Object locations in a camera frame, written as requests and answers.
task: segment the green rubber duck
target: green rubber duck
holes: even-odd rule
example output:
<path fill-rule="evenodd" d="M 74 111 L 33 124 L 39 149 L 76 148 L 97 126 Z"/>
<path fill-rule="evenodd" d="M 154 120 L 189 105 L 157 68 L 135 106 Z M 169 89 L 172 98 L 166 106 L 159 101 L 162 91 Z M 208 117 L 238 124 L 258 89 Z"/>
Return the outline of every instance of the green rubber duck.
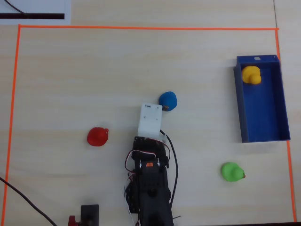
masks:
<path fill-rule="evenodd" d="M 222 166 L 222 177 L 230 182 L 245 178 L 245 172 L 234 162 L 227 162 Z"/>

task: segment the rubber duck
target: rubber duck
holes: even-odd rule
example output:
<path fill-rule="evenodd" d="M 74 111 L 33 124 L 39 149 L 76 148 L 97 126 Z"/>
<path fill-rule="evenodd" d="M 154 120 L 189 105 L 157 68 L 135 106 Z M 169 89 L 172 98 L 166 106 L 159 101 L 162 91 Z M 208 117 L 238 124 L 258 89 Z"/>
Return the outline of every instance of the rubber duck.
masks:
<path fill-rule="evenodd" d="M 227 162 L 222 166 L 222 177 L 229 181 L 234 182 L 245 178 L 245 172 L 234 162 Z"/>
<path fill-rule="evenodd" d="M 260 70 L 256 66 L 247 66 L 242 72 L 243 82 L 257 85 L 261 82 Z"/>
<path fill-rule="evenodd" d="M 174 92 L 163 93 L 159 98 L 159 105 L 162 105 L 163 111 L 169 112 L 177 107 L 178 101 Z"/>
<path fill-rule="evenodd" d="M 87 136 L 87 142 L 91 146 L 100 147 L 103 146 L 109 139 L 109 130 L 102 127 L 92 128 Z"/>

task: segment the red rubber duck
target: red rubber duck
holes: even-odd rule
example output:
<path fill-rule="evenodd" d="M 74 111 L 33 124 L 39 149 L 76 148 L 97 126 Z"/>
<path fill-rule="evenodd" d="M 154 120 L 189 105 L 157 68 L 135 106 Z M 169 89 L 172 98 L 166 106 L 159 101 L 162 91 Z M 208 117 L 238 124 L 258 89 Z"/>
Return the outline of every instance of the red rubber duck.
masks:
<path fill-rule="evenodd" d="M 87 136 L 87 142 L 91 146 L 103 146 L 109 139 L 109 130 L 102 127 L 94 127 L 91 129 Z"/>

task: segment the black stripe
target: black stripe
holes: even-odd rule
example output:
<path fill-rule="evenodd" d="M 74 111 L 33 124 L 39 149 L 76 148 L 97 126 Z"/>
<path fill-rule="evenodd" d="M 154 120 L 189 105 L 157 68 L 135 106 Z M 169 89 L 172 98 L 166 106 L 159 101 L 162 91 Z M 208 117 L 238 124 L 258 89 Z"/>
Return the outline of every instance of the black stripe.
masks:
<path fill-rule="evenodd" d="M 64 13 L 0 13 L 0 19 L 45 19 L 64 20 Z"/>

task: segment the blue tray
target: blue tray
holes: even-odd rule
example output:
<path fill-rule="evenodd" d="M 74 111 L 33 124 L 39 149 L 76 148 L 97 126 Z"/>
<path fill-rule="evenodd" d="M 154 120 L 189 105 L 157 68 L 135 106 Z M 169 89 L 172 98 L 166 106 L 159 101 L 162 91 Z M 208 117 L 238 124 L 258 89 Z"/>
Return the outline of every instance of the blue tray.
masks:
<path fill-rule="evenodd" d="M 242 81 L 246 66 L 259 67 L 260 84 Z M 238 56 L 234 75 L 242 143 L 290 140 L 278 57 Z"/>

